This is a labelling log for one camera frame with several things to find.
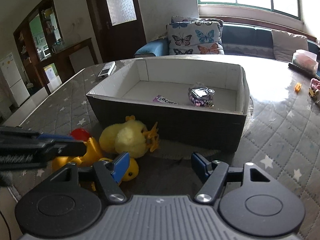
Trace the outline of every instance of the metal screw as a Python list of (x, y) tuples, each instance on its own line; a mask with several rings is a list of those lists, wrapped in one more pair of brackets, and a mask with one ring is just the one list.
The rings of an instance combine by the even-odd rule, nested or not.
[(124, 201), (124, 196), (121, 194), (111, 194), (109, 196), (110, 200), (113, 202), (121, 202)]
[(196, 200), (202, 203), (207, 203), (212, 200), (212, 197), (208, 194), (199, 194), (196, 196)]

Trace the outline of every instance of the red ball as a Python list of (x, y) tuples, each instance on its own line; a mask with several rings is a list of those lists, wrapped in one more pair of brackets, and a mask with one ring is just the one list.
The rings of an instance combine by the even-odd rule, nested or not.
[(81, 140), (81, 141), (87, 141), (91, 135), (90, 133), (83, 129), (83, 128), (77, 128), (77, 129), (74, 129), (70, 135), (75, 139), (75, 140)]

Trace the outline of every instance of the cardboard box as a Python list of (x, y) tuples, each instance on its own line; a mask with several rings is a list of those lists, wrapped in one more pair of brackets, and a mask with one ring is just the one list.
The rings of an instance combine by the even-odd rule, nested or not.
[[(245, 72), (240, 65), (205, 59), (167, 56), (128, 60), (89, 91), (87, 98), (103, 127), (135, 115), (148, 129), (158, 122), (160, 138), (235, 152), (249, 104)], [(188, 88), (197, 82), (215, 90), (213, 108), (190, 102)], [(178, 104), (154, 102), (157, 95)]]

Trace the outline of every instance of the quilted tablecloth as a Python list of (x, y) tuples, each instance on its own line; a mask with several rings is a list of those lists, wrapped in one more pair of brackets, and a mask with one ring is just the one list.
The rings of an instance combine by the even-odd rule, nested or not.
[[(320, 109), (308, 96), (310, 80), (289, 70), (286, 62), (232, 55), (209, 57), (240, 64), (246, 72), (253, 101), (250, 127), (241, 138), (237, 152), (219, 153), (212, 158), (236, 167), (254, 162), (266, 170), (304, 202), (306, 217), (300, 236), (320, 239)], [(123, 62), (117, 62), (118, 67), (121, 65)], [(96, 65), (79, 72), (50, 95), (21, 126), (56, 134), (68, 134), (83, 127), (99, 138), (102, 127), (85, 95), (99, 82), (96, 77), (101, 68), (102, 65)], [(302, 83), (298, 94), (294, 92), (297, 82)], [(191, 146), (181, 147), (189, 153), (194, 150)], [(189, 160), (175, 161), (147, 154), (138, 159), (138, 164), (139, 176), (121, 185), (128, 196), (193, 196), (201, 187)], [(14, 186), (20, 195), (24, 195), (50, 173), (50, 166), (37, 171), (16, 172)]]

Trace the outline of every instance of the pink toy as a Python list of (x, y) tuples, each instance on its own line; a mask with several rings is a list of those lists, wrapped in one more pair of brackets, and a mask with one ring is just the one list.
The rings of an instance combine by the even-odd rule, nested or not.
[(311, 79), (311, 83), (310, 86), (314, 89), (314, 90), (320, 90), (320, 81), (313, 78)]

